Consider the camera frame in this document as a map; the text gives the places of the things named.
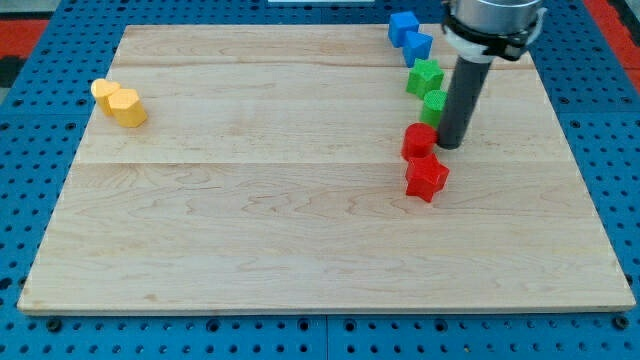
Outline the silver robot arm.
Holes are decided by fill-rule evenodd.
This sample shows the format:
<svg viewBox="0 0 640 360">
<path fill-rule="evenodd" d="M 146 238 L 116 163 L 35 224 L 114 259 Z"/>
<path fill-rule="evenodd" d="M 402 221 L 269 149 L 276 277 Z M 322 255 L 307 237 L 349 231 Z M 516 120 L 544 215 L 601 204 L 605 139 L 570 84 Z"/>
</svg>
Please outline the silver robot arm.
<svg viewBox="0 0 640 360">
<path fill-rule="evenodd" d="M 445 40 L 462 59 L 489 64 L 518 61 L 542 32 L 542 0 L 448 0 L 441 23 Z"/>
</svg>

